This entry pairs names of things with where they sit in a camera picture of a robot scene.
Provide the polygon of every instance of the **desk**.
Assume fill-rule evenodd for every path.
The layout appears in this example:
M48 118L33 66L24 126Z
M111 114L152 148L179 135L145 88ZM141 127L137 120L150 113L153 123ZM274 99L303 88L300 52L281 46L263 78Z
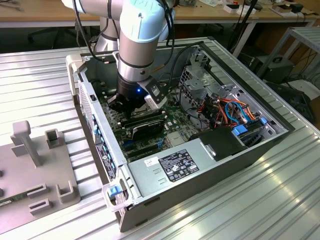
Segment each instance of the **desk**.
M34 28L34 27L70 27L75 25L75 13L72 9L65 7L61 0L20 0L24 12L14 9L0 7L0 28ZM257 11L248 19L248 26L238 42L233 55L238 56L245 45L248 37L257 23L296 23L307 22L307 27L311 27L318 16L308 15L304 19L282 17L272 10L270 5L263 5L261 11ZM177 6L175 24L225 24L237 23L239 15L228 13L221 5L211 7L202 2L195 7ZM84 26L100 25L99 17L81 14Z
M200 40L288 120L295 132L252 166L120 233L115 214L101 195L102 183L70 94L65 58L87 49L1 54L0 145L11 142L7 116L11 121L28 120L31 137L49 129L63 131L81 201L0 239L319 239L320 132L216 41L196 38L177 43ZM225 75L218 67L212 71Z

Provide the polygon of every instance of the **warning label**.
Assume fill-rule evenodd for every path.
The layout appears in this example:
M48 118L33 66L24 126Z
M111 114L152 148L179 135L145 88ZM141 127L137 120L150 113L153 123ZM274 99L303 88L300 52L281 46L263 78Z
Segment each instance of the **warning label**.
M190 157L186 149L160 158L158 161L170 182L183 179L184 177L199 171L195 161Z

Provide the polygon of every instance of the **small white sticker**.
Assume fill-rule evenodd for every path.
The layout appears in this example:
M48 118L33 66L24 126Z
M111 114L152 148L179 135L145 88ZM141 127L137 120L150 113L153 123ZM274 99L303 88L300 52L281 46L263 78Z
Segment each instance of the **small white sticker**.
M147 160L144 160L144 163L147 167L151 167L152 165L155 165L155 164L158 164L159 161L158 161L158 157L157 156L154 156L152 158L149 158Z
M1 207L1 206L4 206L4 205L7 205L7 204L10 204L10 203L12 203L11 200L4 201L4 202L0 203L0 207Z
M197 166L196 165L192 165L191 167L189 167L190 170L196 168Z

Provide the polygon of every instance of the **metal rack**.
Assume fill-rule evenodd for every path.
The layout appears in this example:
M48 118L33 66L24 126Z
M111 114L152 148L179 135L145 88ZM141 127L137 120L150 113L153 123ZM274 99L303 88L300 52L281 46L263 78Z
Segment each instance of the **metal rack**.
M294 37L295 41L284 54L285 58L288 58L292 54L299 43L305 44L318 54L320 53L320 27L289 27L258 71L257 76L259 78L262 77L271 61L275 58L276 54L280 51L289 37ZM320 68L320 62L316 64L310 72L313 73L314 70L318 68Z
M32 137L45 129L63 131L81 201L0 239L319 239L320 132L216 41L179 39L177 44L200 40L296 131L251 167L121 233L101 195L102 183L70 94L66 56L87 50L2 54L0 145L10 141L8 126L17 119L30 122ZM219 68L211 71L228 80Z

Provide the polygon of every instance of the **gray block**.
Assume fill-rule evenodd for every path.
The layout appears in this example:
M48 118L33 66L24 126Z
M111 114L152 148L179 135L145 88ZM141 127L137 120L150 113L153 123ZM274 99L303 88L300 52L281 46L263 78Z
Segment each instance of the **gray block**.
M12 140L12 142L13 142L13 144L15 145L15 146L18 146L18 145L21 145L21 144L24 144L22 141L21 141L21 139L20 138L16 138L15 136L10 136L10 138L11 138L11 140Z
M77 193L74 190L74 187L72 186L71 181L68 181L68 185L69 185L68 190L64 190L64 189L61 190L58 184L55 186L56 193L57 193L58 198L62 204L73 200L77 196Z
M63 144L63 140L61 139L61 137L59 137L59 133L57 129L45 131L44 136L49 149L59 147Z
M13 127L13 136L15 138L20 138L23 142L26 150L30 154L30 157L34 163L35 167L40 167L42 165L39 154L36 150L35 144L30 139L29 135L31 134L31 128L28 121L18 121L12 124Z
M3 176L0 177L0 188L4 190L4 196L0 196L0 201L11 196L25 193L27 189L30 189L31 187L36 191L36 187L41 186L39 188L40 190L44 183L49 190L48 192L42 192L40 190L43 194L35 198L32 198L31 196L32 199L27 196L27 192L24 198L19 199L12 204L1 206L0 234L36 219L43 218L44 216L55 213L61 209L65 209L80 201L77 182L65 143L64 134L60 131L58 134L60 139L62 139L63 144L52 149L48 148L48 143L44 135L32 139L42 161L42 166L37 168L35 168L29 154L16 157L11 150L11 148L15 146L13 143L0 146L0 170L3 173ZM69 188L68 181L71 181L74 188L73 191L76 191L77 194L71 201L61 204L56 191L56 185L60 186L62 191L60 195L63 195L65 193L64 187ZM50 209L38 212L35 215L30 214L30 204L47 198L50 201Z
M23 144L18 145L18 146L14 146L11 148L11 150L17 158L28 154L28 151L27 151L25 145L23 145Z
M51 204L48 198L37 201L28 206L29 206L29 212L32 215L42 213L43 211L49 210L51 208Z
M28 188L26 190L28 193L26 194L30 199L36 198L40 195L46 194L49 192L49 188L45 183L42 183L40 185Z

